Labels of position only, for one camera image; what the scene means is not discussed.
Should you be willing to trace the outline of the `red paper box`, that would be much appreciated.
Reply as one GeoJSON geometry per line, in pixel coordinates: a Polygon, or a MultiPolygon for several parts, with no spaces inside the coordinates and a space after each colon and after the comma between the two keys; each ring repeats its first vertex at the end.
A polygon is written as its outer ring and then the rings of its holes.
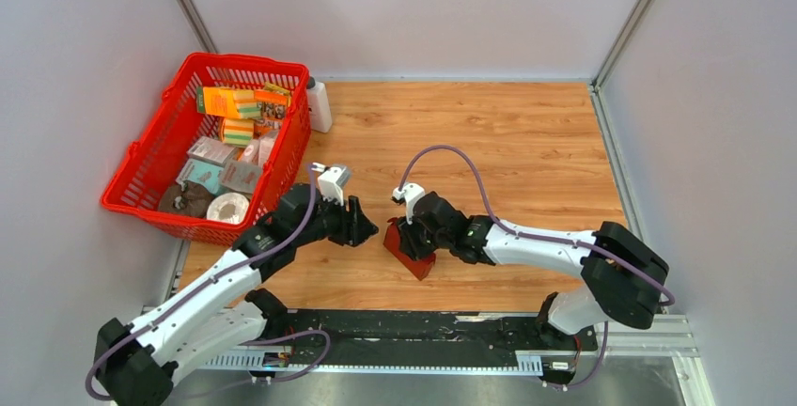
{"type": "Polygon", "coordinates": [[[383,246],[419,281],[430,274],[436,263],[436,247],[427,230],[404,216],[388,220],[383,246]]]}

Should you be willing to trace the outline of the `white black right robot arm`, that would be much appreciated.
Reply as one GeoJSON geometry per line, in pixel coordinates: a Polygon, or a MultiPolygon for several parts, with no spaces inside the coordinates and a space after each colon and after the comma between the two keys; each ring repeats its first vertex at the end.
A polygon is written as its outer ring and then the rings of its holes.
{"type": "Polygon", "coordinates": [[[466,216],[416,184],[395,189],[392,199],[405,212],[390,220],[384,245],[419,280],[439,250],[468,264],[534,266],[581,278],[583,287],[551,293],[539,309],[536,335],[548,348],[603,321],[641,330],[654,321],[668,264],[619,223],[557,231],[466,216]]]}

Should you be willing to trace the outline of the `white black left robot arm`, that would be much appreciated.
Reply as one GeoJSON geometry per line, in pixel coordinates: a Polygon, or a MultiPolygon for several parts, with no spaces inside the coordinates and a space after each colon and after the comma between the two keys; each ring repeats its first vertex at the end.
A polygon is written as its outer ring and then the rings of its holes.
{"type": "Polygon", "coordinates": [[[106,322],[97,334],[86,392],[118,405],[160,405],[219,353],[256,339],[278,343],[288,322],[270,308],[277,301],[261,284],[291,264],[304,245],[327,240],[356,247],[378,231],[358,197],[336,202],[312,184],[293,185],[275,210],[187,288],[128,324],[106,322]]]}

